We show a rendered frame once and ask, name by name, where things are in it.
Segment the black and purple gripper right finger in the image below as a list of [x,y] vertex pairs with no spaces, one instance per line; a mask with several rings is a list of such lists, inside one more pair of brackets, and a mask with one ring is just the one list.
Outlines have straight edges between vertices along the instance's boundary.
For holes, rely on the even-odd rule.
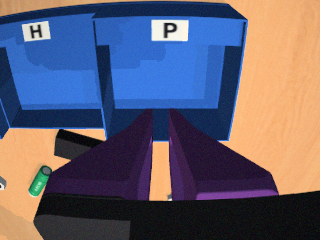
[[279,195],[271,172],[198,130],[175,108],[169,108],[169,170],[172,200]]

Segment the green battery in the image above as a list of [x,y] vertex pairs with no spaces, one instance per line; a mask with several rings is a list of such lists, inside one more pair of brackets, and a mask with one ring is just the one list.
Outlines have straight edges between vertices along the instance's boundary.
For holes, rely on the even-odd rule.
[[32,184],[28,189],[28,193],[30,196],[32,197],[39,196],[39,194],[45,187],[51,172],[52,172],[52,169],[49,166],[46,166],[46,165],[41,166],[34,180],[32,181]]

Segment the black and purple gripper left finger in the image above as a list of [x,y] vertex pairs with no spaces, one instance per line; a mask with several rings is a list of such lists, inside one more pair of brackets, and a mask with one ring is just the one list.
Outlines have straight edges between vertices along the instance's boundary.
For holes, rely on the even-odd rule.
[[42,196],[56,192],[150,200],[152,161],[153,109],[148,108],[124,130],[51,172]]

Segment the blue rack of bins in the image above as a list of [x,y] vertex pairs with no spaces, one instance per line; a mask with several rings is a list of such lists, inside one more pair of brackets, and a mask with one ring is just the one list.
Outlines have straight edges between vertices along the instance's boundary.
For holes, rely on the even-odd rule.
[[195,1],[0,16],[0,139],[9,128],[104,129],[108,139],[152,108],[153,142],[169,142],[175,108],[229,141],[247,28],[230,4]]

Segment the silver hex nut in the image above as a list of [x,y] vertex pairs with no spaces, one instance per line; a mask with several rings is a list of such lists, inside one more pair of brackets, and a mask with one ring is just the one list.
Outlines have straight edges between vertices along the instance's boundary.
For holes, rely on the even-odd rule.
[[0,190],[5,190],[7,182],[4,178],[0,176]]

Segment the black and white eraser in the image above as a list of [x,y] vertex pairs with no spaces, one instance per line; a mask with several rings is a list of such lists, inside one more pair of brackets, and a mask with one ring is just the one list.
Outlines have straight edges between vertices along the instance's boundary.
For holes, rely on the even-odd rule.
[[55,137],[54,156],[73,160],[101,142],[103,140],[59,129]]

